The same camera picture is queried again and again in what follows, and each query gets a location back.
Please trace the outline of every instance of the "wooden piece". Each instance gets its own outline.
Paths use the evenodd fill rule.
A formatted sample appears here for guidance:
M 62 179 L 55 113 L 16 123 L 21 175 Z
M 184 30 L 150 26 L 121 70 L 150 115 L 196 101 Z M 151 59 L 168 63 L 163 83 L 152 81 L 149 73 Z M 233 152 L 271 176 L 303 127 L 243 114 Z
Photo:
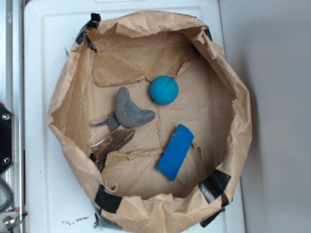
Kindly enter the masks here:
M 128 129 L 120 125 L 115 131 L 111 132 L 101 144 L 94 147 L 95 163 L 104 161 L 108 153 L 120 150 L 132 140 L 134 134 L 134 128 Z

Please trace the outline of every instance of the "white wall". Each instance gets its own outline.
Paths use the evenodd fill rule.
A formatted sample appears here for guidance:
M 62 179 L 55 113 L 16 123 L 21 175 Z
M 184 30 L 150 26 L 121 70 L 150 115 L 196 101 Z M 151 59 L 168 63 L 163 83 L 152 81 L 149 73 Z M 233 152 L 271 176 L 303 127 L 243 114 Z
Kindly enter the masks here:
M 219 3 L 227 59 L 252 101 L 246 231 L 310 233 L 311 1 Z

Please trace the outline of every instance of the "white plastic surface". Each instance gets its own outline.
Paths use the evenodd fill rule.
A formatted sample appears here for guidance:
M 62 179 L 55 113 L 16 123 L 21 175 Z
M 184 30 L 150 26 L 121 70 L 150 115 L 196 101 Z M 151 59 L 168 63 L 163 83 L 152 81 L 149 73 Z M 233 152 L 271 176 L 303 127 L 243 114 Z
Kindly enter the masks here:
M 61 146 L 47 126 L 47 110 L 58 77 L 90 13 L 102 19 L 139 10 L 162 10 L 196 16 L 223 45 L 217 0 L 97 3 L 91 0 L 32 0 L 25 9 L 26 198 L 30 233 L 120 232 L 94 227 L 95 209 L 76 181 Z M 243 233 L 240 185 L 234 201 L 215 221 L 189 233 Z

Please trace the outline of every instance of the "plush mouse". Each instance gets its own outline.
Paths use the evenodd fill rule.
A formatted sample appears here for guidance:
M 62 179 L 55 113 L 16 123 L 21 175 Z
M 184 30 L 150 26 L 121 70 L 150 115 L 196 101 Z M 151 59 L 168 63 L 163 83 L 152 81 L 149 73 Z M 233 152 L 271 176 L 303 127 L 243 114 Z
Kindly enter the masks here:
M 121 87 L 118 91 L 116 111 L 105 119 L 92 120 L 90 126 L 108 124 L 112 131 L 120 125 L 126 128 L 135 128 L 152 121 L 155 116 L 156 113 L 152 110 L 141 110 L 132 102 L 128 89 Z

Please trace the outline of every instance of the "string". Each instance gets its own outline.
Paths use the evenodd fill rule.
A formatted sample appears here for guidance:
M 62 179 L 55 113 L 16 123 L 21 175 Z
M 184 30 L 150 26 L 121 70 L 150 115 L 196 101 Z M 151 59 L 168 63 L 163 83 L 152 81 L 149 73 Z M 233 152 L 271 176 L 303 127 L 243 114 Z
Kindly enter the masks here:
M 100 130 L 102 130 L 103 128 L 109 128 L 109 126 L 107 126 L 107 125 L 102 126 L 101 128 L 99 128 L 99 129 L 95 132 L 95 134 L 93 134 L 93 136 L 89 139 L 89 142 L 88 142 L 88 146 L 89 146 L 89 147 L 91 147 L 91 148 L 96 147 L 96 146 L 98 146 L 99 144 L 101 144 L 101 143 L 106 139 L 106 137 L 105 137 L 105 138 L 104 138 L 103 140 L 101 140 L 100 142 L 98 142 L 98 143 L 96 143 L 96 144 L 94 144 L 94 145 L 91 145 L 91 141 L 93 140 L 94 136 L 95 136 Z

